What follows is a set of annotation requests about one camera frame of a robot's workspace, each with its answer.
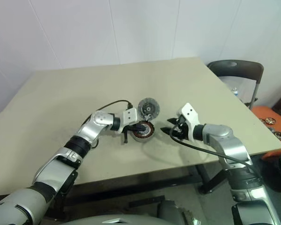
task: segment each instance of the table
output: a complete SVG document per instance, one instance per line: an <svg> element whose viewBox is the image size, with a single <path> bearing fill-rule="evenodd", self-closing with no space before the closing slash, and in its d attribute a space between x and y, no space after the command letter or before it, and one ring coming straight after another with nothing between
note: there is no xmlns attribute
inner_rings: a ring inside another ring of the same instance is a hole
<svg viewBox="0 0 281 225"><path fill-rule="evenodd" d="M191 103L202 124L230 126L250 154L281 148L281 142L235 97L199 58L39 71L0 113L0 195L28 187L37 169L62 147L84 119L117 99L137 107L158 101L156 134L147 143L107 132L85 157L77 183L105 180L186 165L217 157L174 143L159 130L178 108ZM110 106L108 112L124 110ZM211 149L201 142L195 145Z"/></svg>

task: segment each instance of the robotic arm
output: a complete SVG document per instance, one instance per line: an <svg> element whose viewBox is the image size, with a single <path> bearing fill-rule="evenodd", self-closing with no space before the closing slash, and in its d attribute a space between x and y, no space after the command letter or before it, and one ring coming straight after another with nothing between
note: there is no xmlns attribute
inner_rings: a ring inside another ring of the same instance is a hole
<svg viewBox="0 0 281 225"><path fill-rule="evenodd" d="M123 111L119 117L96 111L38 170L31 187L17 190L0 201L0 225L38 225L56 194L67 193L72 187L78 175L76 170L100 134L107 129L120 134L137 119L135 108Z"/></svg>
<svg viewBox="0 0 281 225"><path fill-rule="evenodd" d="M183 106L177 115L178 119L168 120L175 125L173 128L164 127L161 130L184 146L219 156L220 164L231 186L233 199L238 202L232 207L235 223L281 225L259 172L253 167L245 146L233 135L232 129L224 125L201 125L198 114L189 103ZM203 141L216 152L186 144L181 141L182 139L191 142Z"/></svg>

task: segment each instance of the floor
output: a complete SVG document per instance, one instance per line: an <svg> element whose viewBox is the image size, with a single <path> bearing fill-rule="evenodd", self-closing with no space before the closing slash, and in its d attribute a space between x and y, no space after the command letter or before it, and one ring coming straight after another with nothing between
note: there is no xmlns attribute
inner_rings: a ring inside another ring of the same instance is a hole
<svg viewBox="0 0 281 225"><path fill-rule="evenodd" d="M219 163L211 163L205 166L210 176L215 175L220 170ZM184 168L172 170L169 173L157 172L146 175L147 180L156 180L157 177L162 179L164 176L181 176L186 173ZM98 185L98 188L106 188L106 186L117 186L119 183L123 184L135 183L133 179L121 180L120 182L111 182L108 185ZM79 204L74 207L67 207L68 220L75 220L78 218L85 218L102 214L139 214L156 216L157 203L143 205L139 207L129 208L129 202L150 198L153 196L164 195L166 199L175 201L176 205L185 210L189 210L193 216L201 221L202 225L232 225L233 218L231 214L231 207L235 204L233 201L229 185L227 182L223 183L215 191L207 195L201 195L198 190L199 184L180 185L175 187L167 187L155 191L127 195L123 197L111 198L96 202ZM275 204L281 217L281 194L270 192L272 201ZM57 225L58 221L44 219L41 225Z"/></svg>

